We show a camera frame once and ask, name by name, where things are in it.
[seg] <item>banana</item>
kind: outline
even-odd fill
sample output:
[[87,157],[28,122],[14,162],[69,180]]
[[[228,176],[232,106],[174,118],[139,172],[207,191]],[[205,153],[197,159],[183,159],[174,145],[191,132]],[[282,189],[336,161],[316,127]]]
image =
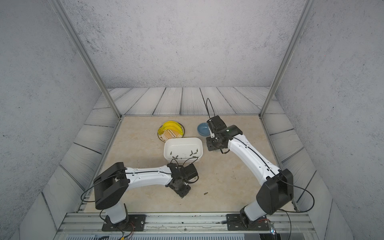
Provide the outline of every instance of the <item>banana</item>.
[[177,122],[174,122],[174,121],[168,121],[168,122],[165,122],[165,123],[163,124],[163,128],[164,128],[164,130],[165,130],[165,129],[171,129],[171,127],[174,128],[174,129],[177,129],[176,131],[177,131],[178,133],[180,133],[181,135],[184,134],[183,129],[181,128],[181,125],[178,124]]
[[173,131],[178,132],[179,134],[183,135],[183,131],[182,131],[182,129],[179,128],[179,127],[171,127],[171,126],[168,126],[168,127],[165,127],[164,129],[173,130]]
[[181,124],[178,123],[178,122],[175,122],[175,121],[168,121],[168,122],[173,122],[173,123],[177,124],[180,128],[183,128],[183,127],[181,126]]

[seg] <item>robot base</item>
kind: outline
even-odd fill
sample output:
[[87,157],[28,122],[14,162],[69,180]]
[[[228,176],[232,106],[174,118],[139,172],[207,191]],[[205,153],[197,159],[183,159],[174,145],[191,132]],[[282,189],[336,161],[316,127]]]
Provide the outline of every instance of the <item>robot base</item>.
[[227,229],[228,231],[270,231],[271,228],[268,222],[262,221],[258,223],[257,221],[244,225],[240,214],[227,214]]
[[125,220],[113,224],[111,222],[111,220],[109,219],[109,216],[107,215],[107,217],[105,218],[105,222],[103,224],[103,227],[101,228],[101,230],[103,232],[121,232],[121,231],[123,231],[123,232],[131,232],[131,231],[142,232],[142,231],[144,231],[144,224],[145,224],[146,215],[145,214],[128,215],[127,208],[125,207],[125,204],[124,204],[124,208],[125,208],[125,213],[127,215]]

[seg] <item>concrete wall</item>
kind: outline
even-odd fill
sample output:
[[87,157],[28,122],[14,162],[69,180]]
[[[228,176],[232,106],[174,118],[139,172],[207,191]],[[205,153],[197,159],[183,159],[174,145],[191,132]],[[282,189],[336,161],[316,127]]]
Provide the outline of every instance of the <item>concrete wall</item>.
[[356,239],[384,235],[383,13],[318,0],[277,91]]
[[2,1],[0,32],[0,239],[7,239],[100,91],[47,0]]
[[62,0],[108,88],[269,86],[305,0]]

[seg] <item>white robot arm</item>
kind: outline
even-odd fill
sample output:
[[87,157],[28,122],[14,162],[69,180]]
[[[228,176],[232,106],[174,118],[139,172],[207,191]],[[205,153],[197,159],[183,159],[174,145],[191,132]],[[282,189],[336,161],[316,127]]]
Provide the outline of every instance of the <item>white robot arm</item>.
[[[262,186],[256,200],[240,210],[240,218],[249,226],[266,214],[273,214],[293,198],[293,176],[285,169],[281,171],[259,153],[235,125],[227,127],[219,116],[208,121],[211,136],[207,137],[209,151],[229,149],[234,152],[257,178]],[[189,180],[198,177],[193,164],[186,167],[169,163],[166,166],[148,169],[124,167],[115,163],[95,178],[96,209],[106,211],[112,224],[126,220],[126,211],[120,198],[124,192],[136,187],[165,185],[180,197],[190,190]]]

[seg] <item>blue bowl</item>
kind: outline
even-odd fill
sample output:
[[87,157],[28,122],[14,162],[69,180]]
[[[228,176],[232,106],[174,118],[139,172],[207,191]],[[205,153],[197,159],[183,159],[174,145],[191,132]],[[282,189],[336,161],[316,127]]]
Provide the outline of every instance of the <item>blue bowl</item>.
[[206,122],[200,123],[197,126],[197,132],[203,137],[208,137],[210,135],[208,124]]

